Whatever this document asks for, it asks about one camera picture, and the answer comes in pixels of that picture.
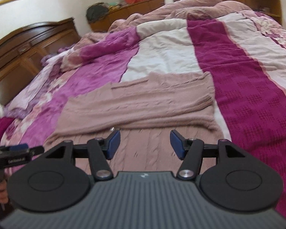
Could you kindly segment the person's left hand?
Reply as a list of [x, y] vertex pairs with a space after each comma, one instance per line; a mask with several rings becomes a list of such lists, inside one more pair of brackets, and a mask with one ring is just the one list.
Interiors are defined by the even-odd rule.
[[0, 182], [0, 204], [7, 204], [9, 202], [9, 197], [7, 194], [7, 182], [4, 179]]

